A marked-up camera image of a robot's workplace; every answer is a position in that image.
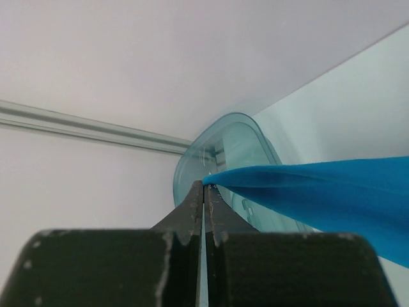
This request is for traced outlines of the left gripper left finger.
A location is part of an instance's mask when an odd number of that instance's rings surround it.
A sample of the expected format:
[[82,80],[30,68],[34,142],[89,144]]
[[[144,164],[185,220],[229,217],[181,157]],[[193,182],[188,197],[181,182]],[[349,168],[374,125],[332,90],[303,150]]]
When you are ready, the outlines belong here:
[[47,229],[22,248],[2,306],[197,306],[204,188],[149,229]]

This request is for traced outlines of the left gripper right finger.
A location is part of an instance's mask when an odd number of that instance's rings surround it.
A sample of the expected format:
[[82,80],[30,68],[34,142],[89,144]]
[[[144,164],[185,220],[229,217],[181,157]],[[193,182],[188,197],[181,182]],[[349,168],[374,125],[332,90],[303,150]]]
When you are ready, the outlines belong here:
[[260,232],[204,188],[210,306],[396,306],[368,241],[353,233]]

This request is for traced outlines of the blue t shirt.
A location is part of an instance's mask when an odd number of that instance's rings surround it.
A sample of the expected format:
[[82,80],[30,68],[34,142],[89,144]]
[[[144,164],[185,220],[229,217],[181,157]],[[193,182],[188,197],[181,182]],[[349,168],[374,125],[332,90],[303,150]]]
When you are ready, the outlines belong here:
[[365,237],[378,256],[408,267],[408,158],[237,168],[208,175],[270,210],[323,232]]

